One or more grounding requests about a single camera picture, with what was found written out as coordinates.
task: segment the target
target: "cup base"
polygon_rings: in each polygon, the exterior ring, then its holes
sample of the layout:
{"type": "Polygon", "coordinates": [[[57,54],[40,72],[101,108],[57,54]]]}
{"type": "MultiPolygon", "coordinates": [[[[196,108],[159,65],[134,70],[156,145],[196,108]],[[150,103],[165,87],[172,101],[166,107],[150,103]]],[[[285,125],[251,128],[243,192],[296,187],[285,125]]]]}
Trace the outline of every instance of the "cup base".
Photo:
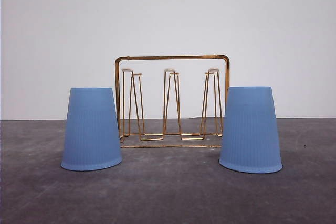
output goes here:
{"type": "Polygon", "coordinates": [[[102,163],[102,164],[93,164],[93,165],[71,165],[71,164],[66,164],[64,162],[61,163],[61,167],[66,169],[66,170],[100,170],[100,169],[105,169],[108,167],[112,167],[115,165],[120,164],[122,161],[122,158],[119,157],[117,159],[114,159],[112,161],[102,163]]]}
{"type": "Polygon", "coordinates": [[[276,166],[261,167],[261,168],[235,165],[221,160],[219,160],[219,164],[230,170],[235,170],[242,173],[265,174],[265,173],[275,173],[282,169],[282,163],[276,166]]]}

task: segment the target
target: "floor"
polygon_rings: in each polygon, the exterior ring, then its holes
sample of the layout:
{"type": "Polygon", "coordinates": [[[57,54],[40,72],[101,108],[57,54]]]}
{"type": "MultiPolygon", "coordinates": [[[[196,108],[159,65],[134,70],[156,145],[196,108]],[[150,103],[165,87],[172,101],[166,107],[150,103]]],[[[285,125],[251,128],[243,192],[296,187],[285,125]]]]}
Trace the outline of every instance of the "floor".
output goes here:
{"type": "Polygon", "coordinates": [[[219,148],[123,148],[115,167],[72,172],[65,121],[1,121],[1,223],[336,223],[336,119],[278,128],[273,174],[226,169],[219,148]]]}

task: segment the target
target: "blue cup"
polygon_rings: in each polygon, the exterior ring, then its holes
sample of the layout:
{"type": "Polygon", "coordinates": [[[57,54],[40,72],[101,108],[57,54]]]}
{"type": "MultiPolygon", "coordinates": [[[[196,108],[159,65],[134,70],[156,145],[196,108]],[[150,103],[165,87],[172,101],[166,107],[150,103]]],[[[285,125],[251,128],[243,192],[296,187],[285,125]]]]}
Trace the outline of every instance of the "blue cup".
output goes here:
{"type": "Polygon", "coordinates": [[[98,170],[121,161],[112,89],[72,88],[61,167],[98,170]]]}
{"type": "Polygon", "coordinates": [[[271,87],[230,87],[219,163],[244,173],[282,169],[271,87]]]}

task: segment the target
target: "ribbed cup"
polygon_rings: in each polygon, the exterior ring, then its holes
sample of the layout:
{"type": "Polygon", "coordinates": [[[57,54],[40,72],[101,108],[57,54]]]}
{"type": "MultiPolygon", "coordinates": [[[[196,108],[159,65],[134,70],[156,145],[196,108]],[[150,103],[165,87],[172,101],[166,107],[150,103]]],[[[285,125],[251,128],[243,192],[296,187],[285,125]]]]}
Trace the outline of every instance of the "ribbed cup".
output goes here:
{"type": "Polygon", "coordinates": [[[61,166],[97,170],[121,161],[112,89],[72,88],[61,166]]]}
{"type": "Polygon", "coordinates": [[[230,87],[219,163],[246,173],[282,169],[271,87],[230,87]]]}

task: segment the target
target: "metal frame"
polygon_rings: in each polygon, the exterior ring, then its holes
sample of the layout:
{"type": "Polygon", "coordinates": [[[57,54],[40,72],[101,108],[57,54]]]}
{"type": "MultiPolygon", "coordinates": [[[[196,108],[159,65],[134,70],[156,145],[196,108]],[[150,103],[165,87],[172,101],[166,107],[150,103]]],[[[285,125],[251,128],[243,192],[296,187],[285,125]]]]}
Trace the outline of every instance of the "metal frame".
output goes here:
{"type": "MultiPolygon", "coordinates": [[[[137,119],[138,119],[138,133],[130,133],[128,135],[124,134],[124,101],[123,101],[123,132],[121,132],[121,120],[120,120],[120,69],[119,69],[119,63],[125,60],[178,60],[178,59],[222,59],[225,61],[225,102],[227,99],[228,94],[228,87],[229,87],[229,58],[225,55],[201,55],[201,56],[126,56],[126,57],[119,57],[116,59],[114,67],[115,67],[115,75],[116,75],[116,106],[117,106],[117,121],[118,121],[118,129],[119,129],[119,135],[121,136],[121,139],[123,137],[127,137],[130,135],[139,135],[139,138],[141,141],[148,141],[148,140],[162,140],[164,139],[165,135],[180,135],[182,140],[203,140],[205,138],[205,135],[217,135],[221,136],[220,133],[218,133],[217,130],[217,114],[216,114],[216,89],[214,89],[215,92],[215,122],[216,122],[216,133],[206,133],[205,132],[205,123],[206,123],[206,108],[207,108],[207,94],[208,94],[208,85],[209,85],[209,78],[210,75],[214,76],[214,88],[216,86],[215,83],[215,76],[217,74],[217,84],[218,84],[218,97],[219,97],[219,108],[221,113],[221,129],[223,129],[223,117],[222,117],[222,104],[221,104],[221,94],[219,89],[219,69],[213,68],[209,69],[208,72],[205,73],[205,87],[204,87],[204,97],[203,97],[203,108],[202,108],[202,119],[201,119],[201,127],[199,133],[182,133],[181,131],[181,122],[180,122],[180,82],[179,82],[179,73],[176,73],[174,69],[165,69],[164,73],[164,100],[163,100],[163,131],[162,133],[146,133],[145,127],[144,127],[144,118],[143,118],[143,107],[142,107],[142,93],[141,93],[141,80],[140,75],[141,74],[134,74],[132,69],[123,69],[123,99],[124,99],[124,75],[125,72],[131,72],[131,90],[130,93],[132,94],[132,86],[134,88],[134,98],[135,98],[135,106],[137,110],[137,119]],[[166,132],[166,106],[168,105],[168,97],[167,96],[167,102],[166,102],[166,73],[169,73],[169,84],[170,84],[170,78],[171,75],[174,77],[174,84],[175,84],[175,95],[176,95],[176,104],[177,104],[177,115],[178,115],[178,124],[179,124],[179,132],[178,133],[167,133],[166,132]],[[134,83],[134,76],[139,75],[139,84],[140,84],[140,95],[141,95],[141,109],[142,109],[142,122],[143,122],[143,132],[140,131],[140,121],[139,121],[139,115],[138,115],[138,106],[137,106],[137,97],[135,92],[135,83],[134,83]],[[148,138],[148,139],[142,139],[141,135],[156,135],[161,136],[160,138],[148,138]],[[203,135],[203,137],[198,138],[185,138],[182,136],[200,136],[203,135]]],[[[123,148],[156,148],[156,147],[220,147],[220,145],[130,145],[130,146],[122,146],[123,148]]]]}

